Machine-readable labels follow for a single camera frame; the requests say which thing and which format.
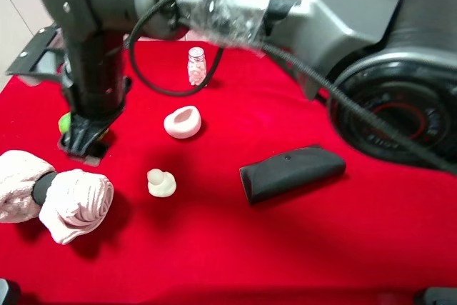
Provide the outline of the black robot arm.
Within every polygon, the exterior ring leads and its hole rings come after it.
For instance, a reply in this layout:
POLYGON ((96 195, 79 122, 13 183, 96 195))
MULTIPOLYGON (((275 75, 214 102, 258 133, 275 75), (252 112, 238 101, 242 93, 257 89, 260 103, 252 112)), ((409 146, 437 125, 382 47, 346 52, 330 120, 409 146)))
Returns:
POLYGON ((332 124, 385 161, 456 172, 456 0, 41 0, 64 39, 63 149, 87 156, 125 107, 122 50, 198 31, 327 90, 332 124))

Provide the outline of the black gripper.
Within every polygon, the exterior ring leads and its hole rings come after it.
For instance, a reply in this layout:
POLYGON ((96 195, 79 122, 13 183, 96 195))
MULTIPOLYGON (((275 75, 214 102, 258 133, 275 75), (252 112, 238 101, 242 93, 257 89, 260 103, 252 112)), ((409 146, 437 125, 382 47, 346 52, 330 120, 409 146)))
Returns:
POLYGON ((120 116, 131 84, 124 76, 124 35, 101 31, 82 39, 63 33, 65 69, 61 76, 70 108, 70 129, 61 135, 59 148, 67 155, 86 151, 84 163, 98 166, 109 145, 99 141, 120 116))

